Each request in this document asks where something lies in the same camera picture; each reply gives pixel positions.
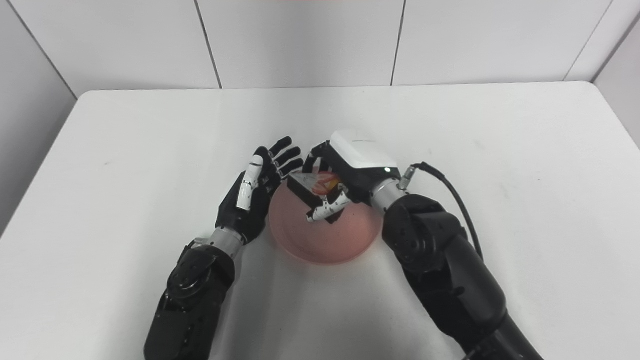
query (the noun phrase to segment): robotic hand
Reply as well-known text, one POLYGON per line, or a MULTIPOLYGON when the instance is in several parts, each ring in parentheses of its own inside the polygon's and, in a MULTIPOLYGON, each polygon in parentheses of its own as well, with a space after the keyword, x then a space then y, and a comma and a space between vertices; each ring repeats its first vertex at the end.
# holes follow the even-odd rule
MULTIPOLYGON (((484 265, 479 242, 460 196, 444 175, 426 163, 401 176, 395 161, 357 131, 336 131, 313 148, 303 167, 338 175, 341 193, 384 216, 382 238, 394 251, 405 277, 438 328, 473 360, 542 360, 506 309, 504 292, 484 265), (429 172, 452 192, 467 221, 474 249, 458 219, 436 201, 409 194, 416 169, 429 172)), ((309 221, 338 215, 347 204, 333 201, 312 209, 309 221)))
POLYGON ((303 164, 298 147, 278 156, 291 143, 286 137, 270 150, 259 147, 220 204, 213 235, 184 247, 151 324, 146 360, 209 358, 220 307, 236 276, 234 258, 262 232, 275 190, 303 164))

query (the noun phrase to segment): white table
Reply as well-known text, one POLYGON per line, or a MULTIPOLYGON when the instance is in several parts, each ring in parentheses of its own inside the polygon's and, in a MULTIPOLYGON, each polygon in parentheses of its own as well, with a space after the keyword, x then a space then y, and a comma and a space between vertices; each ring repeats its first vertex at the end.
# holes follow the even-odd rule
MULTIPOLYGON (((0 240, 0 359, 142 359, 182 247, 258 145, 368 129, 456 185, 546 359, 632 359, 640 151, 587 83, 90 92, 0 240)), ((426 175, 410 187, 460 215, 426 175)), ((215 359, 459 359, 378 240, 340 266, 243 250, 215 359)))

